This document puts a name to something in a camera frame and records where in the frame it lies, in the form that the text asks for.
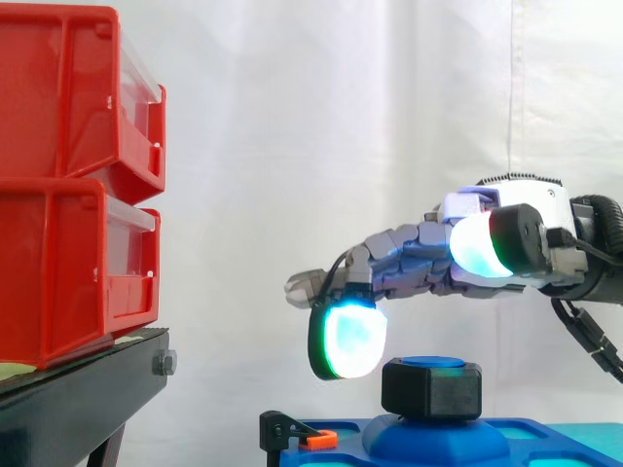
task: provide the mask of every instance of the stacked storage bins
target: stacked storage bins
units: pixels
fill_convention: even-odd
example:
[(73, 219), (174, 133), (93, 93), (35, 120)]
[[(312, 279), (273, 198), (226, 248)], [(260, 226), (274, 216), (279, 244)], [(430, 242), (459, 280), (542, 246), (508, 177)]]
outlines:
[(158, 318), (165, 90), (107, 7), (0, 4), (0, 363)]

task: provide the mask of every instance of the black cable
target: black cable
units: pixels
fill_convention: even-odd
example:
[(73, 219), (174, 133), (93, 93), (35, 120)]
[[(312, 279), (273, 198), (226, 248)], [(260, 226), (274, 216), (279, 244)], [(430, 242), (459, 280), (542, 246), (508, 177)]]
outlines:
[(605, 336), (604, 330), (584, 308), (567, 302), (570, 314), (559, 299), (552, 299), (556, 315), (565, 324), (569, 333), (582, 345), (593, 360), (617, 381), (623, 384), (623, 360), (617, 355), (616, 347)]
[(623, 210), (621, 210), (621, 205), (614, 199), (601, 195), (573, 198), (571, 202), (579, 204), (588, 202), (593, 207), (599, 231), (604, 236), (605, 249), (611, 255), (622, 254)]
[(327, 292), (329, 292), (329, 287), (331, 286), (331, 282), (333, 281), (333, 276), (335, 275), (336, 271), (340, 267), (340, 264), (342, 263), (342, 261), (347, 258), (347, 255), (348, 255), (348, 251), (345, 251), (344, 253), (342, 253), (338, 257), (338, 259), (335, 260), (335, 263), (333, 264), (329, 272), (327, 272), (327, 275), (324, 278), (324, 281), (322, 281), (322, 285), (320, 286), (320, 292), (315, 298), (317, 302), (324, 302)]
[(589, 255), (593, 255), (613, 266), (623, 267), (623, 260), (617, 256), (612, 256), (599, 248), (594, 247), (589, 242), (575, 238), (573, 233), (567, 229), (558, 227), (547, 231), (547, 244), (550, 248), (579, 248)]
[(594, 257), (599, 258), (600, 260), (603, 260), (613, 266), (618, 266), (618, 267), (623, 266), (622, 260), (619, 260), (618, 258), (615, 258), (612, 255), (608, 255), (607, 253), (605, 253), (605, 251), (595, 248), (593, 245), (591, 245), (590, 243), (587, 243), (584, 240), (576, 239), (573, 244), (580, 250), (584, 250), (589, 255), (593, 255)]

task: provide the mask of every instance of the white fabric wall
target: white fabric wall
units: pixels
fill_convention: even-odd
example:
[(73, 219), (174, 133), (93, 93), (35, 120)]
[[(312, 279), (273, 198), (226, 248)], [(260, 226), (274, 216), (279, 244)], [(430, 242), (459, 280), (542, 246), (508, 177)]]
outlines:
[[(380, 375), (321, 383), (282, 285), (508, 169), (623, 200), (616, 0), (112, 0), (168, 90), (161, 326), (177, 374), (119, 465), (256, 466), (258, 415), (368, 417)], [(623, 418), (621, 388), (528, 292), (383, 304), (386, 358), (484, 369), (485, 415)], [(593, 306), (614, 341), (623, 313)]]

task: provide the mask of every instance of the black knob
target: black knob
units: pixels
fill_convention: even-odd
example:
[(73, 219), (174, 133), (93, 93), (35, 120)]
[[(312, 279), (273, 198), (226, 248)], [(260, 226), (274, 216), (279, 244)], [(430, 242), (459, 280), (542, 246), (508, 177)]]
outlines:
[(454, 358), (394, 358), (383, 367), (381, 404), (412, 420), (475, 420), (482, 413), (481, 369)]

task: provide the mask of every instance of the metal bolt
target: metal bolt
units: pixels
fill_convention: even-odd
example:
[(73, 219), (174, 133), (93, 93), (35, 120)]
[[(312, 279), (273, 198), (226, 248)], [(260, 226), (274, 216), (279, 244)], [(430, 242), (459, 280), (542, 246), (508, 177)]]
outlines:
[(177, 352), (175, 350), (163, 350), (158, 360), (158, 375), (170, 377), (177, 369)]

